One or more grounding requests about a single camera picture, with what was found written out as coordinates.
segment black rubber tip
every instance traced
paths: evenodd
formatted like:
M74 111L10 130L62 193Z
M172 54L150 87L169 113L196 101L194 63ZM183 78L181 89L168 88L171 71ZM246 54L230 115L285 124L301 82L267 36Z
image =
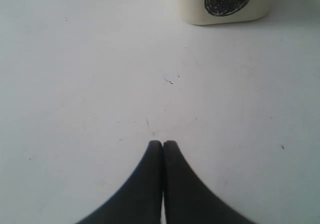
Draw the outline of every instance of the black rubber tip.
M105 204L78 224L160 224L163 147L151 141L129 179Z
M175 141L164 143L163 151L167 224L253 224L204 185Z

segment cream-colored object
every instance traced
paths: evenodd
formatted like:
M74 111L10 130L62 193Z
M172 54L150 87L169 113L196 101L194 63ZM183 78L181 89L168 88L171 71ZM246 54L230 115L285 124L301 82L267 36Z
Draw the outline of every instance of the cream-colored object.
M182 20L195 25L245 22L266 15L274 0L177 0Z

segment white surface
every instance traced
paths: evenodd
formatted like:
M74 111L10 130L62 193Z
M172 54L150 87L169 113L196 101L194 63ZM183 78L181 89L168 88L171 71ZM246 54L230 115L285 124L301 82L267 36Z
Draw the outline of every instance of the white surface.
M151 139L259 224L320 222L320 1L207 27L173 3L0 0L0 223L76 222Z
M178 13L184 21L195 25L245 22L265 16L275 0L250 0L241 10L228 16L213 16L205 9L205 0L176 0Z

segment white container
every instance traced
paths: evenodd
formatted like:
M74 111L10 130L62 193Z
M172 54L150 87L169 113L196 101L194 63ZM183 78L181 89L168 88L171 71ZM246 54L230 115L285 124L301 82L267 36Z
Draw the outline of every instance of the white container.
M195 25L245 22L266 15L274 0L177 0L182 20Z

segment white table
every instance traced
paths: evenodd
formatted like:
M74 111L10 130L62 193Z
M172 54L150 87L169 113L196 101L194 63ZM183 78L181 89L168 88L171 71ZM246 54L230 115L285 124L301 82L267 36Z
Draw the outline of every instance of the white table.
M319 46L320 0L215 26L174 0L0 0L0 223L75 223L154 139L258 224L319 223Z

